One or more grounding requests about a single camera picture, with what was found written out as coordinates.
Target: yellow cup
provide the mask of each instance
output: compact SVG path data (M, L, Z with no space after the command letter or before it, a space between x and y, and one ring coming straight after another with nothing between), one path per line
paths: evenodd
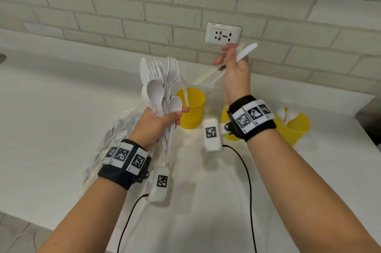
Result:
M179 90L176 96L180 97L183 106L185 106L184 91ZM188 101L189 101L189 112L183 113L180 118L181 127L184 129L195 129L199 126L202 120L202 114L205 105L205 94L193 87L188 87Z
M310 130L311 124L307 116L300 113L298 117L288 123L287 126L282 124L278 117L274 119L277 125L277 131L284 137L284 139L293 146L296 142Z
M227 123L230 121L229 116L227 115L227 110L226 110L226 103L224 103L224 110L222 111L222 116L221 116L221 123ZM228 140L240 140L233 134L224 134L222 135L225 139Z

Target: black wrist strap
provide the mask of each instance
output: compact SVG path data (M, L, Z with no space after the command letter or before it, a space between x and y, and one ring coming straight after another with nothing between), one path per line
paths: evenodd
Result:
M140 145L124 139L109 149L102 163L98 176L128 190L135 182L148 178L151 157Z
M232 134L245 140L277 126L273 119L274 114L269 110L263 100L256 100L253 96L244 96L235 101L227 112L232 126Z

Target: plastic bag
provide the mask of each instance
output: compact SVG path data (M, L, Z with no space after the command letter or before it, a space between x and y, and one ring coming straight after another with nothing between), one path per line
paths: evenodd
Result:
M83 196L83 194L98 178L98 171L102 167L102 160L109 151L109 148L113 144L123 139L126 139L130 135L130 133L135 129L136 123L138 122L143 111L146 108L147 106L141 103L129 110L126 110L114 123L112 128L107 131L87 166L87 169L84 174L83 183L79 192L79 198ZM153 156L154 149L150 150L148 154L150 156Z

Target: electrical outlet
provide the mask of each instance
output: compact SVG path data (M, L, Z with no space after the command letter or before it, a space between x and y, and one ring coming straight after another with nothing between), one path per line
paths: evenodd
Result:
M208 22L205 43L224 46L228 43L238 43L241 27Z

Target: black cable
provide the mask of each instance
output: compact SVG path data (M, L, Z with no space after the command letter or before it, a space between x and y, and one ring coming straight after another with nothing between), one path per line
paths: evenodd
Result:
M117 250L117 253L119 253L119 247L120 247L120 243L121 243L121 238L123 237L124 231L126 231L128 222L130 221L130 218L131 218L131 215L132 215L132 212L134 211L136 204L137 204L137 203L139 202L139 200L140 200L141 198L143 198L143 197L148 197L148 194L141 195L141 196L139 197L139 199L136 200L134 206L132 207L131 212L130 212L130 215L128 216L128 219L127 219L127 222L126 222L126 226L124 226L124 229L123 229L123 231L122 231L122 233L121 233L121 236L120 236L120 239L119 239L119 244L118 244L118 250Z
M251 193L251 181L250 181L249 170L247 169L246 164L243 161L243 158L241 157L241 155L234 148L232 148L230 145L222 145L222 146L226 147L226 148L231 148L239 156L239 158L241 159L241 161L242 161L242 163L243 163L243 165L245 166L245 169L246 169L247 178L249 179L249 187L250 187L250 223L251 223L251 234L253 235L253 242L254 242L255 253L257 253L257 245L255 244L254 228L253 228L253 213L251 212L251 205L252 205L252 202L253 202L253 196L252 196L252 193Z

